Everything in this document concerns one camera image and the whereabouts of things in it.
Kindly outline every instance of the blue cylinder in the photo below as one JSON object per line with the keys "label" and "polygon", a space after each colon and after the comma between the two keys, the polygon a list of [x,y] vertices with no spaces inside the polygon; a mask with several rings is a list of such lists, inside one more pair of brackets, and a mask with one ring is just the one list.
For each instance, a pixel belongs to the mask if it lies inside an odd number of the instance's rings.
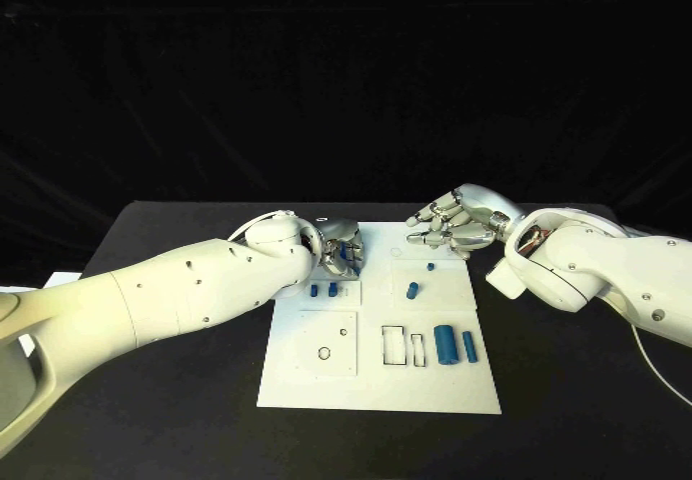
{"label": "blue cylinder", "polygon": [[471,332],[464,332],[461,334],[461,337],[464,338],[466,356],[468,357],[468,363],[476,363],[479,361],[479,357],[476,356],[476,347],[473,345]]}
{"label": "blue cylinder", "polygon": [[415,295],[418,295],[418,284],[411,282],[411,285],[408,286],[406,298],[412,300]]}
{"label": "blue cylinder", "polygon": [[454,330],[450,325],[435,327],[437,361],[440,365],[458,363],[457,342],[454,341]]}

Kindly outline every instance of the white cable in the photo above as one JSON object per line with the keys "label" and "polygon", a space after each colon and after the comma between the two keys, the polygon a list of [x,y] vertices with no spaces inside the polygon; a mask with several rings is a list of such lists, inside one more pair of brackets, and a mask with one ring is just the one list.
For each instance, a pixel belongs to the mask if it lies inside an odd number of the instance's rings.
{"label": "white cable", "polygon": [[637,341],[639,350],[641,352],[641,356],[644,357],[646,363],[649,364],[649,367],[652,368],[653,373],[659,377],[659,380],[663,382],[663,385],[682,398],[682,401],[692,407],[692,402],[688,400],[685,395],[675,389],[675,387],[667,383],[667,380],[663,378],[663,375],[659,373],[659,371],[656,370],[656,367],[653,366],[652,361],[649,360],[649,355],[646,354],[644,346],[641,345],[641,340],[639,339],[637,327],[634,327],[634,325],[631,325],[631,333],[634,334],[634,340]]}
{"label": "white cable", "polygon": [[228,237],[228,241],[231,242],[233,238],[261,220],[264,220],[268,217],[272,217],[274,215],[294,215],[294,213],[290,210],[277,210],[275,212],[265,213],[264,215],[259,215],[257,218],[254,218],[249,222],[245,222],[238,230],[231,234]]}

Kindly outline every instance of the black table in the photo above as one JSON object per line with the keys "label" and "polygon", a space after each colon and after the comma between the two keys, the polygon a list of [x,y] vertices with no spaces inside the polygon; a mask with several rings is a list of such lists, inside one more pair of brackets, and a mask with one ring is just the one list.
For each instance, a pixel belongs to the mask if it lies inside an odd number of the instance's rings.
{"label": "black table", "polygon": [[[225,238],[277,208],[401,221],[419,205],[133,203],[85,276]],[[97,368],[0,460],[0,478],[689,478],[692,411],[649,371],[627,322],[600,300],[568,314],[528,293],[506,299],[484,281],[499,257],[493,245],[468,270],[502,416],[258,408],[270,303]],[[692,349],[643,341],[692,393]]]}

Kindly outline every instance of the black backdrop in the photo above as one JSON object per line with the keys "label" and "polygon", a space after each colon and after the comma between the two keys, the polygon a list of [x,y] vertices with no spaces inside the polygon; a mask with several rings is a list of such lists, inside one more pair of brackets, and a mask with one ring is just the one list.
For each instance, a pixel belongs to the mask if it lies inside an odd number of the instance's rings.
{"label": "black backdrop", "polygon": [[0,284],[81,269],[133,200],[424,203],[474,182],[690,234],[672,16],[257,5],[7,7]]}

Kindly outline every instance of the robotic hand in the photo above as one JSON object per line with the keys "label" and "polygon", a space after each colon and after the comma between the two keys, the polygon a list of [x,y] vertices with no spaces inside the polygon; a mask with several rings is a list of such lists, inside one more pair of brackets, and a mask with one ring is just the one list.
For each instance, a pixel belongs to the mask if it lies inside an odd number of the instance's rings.
{"label": "robotic hand", "polygon": [[[303,290],[313,268],[357,279],[359,226],[290,211],[248,222],[226,240],[177,248],[66,285],[0,294],[0,458],[79,378],[156,340],[209,328]],[[17,338],[36,343],[35,376]]]}
{"label": "robotic hand", "polygon": [[630,323],[692,347],[692,243],[640,236],[571,208],[526,214],[500,194],[464,184],[408,219],[430,230],[408,241],[448,245],[468,259],[494,240],[505,257],[487,281],[515,299],[528,289],[555,308],[577,312],[601,298]]}

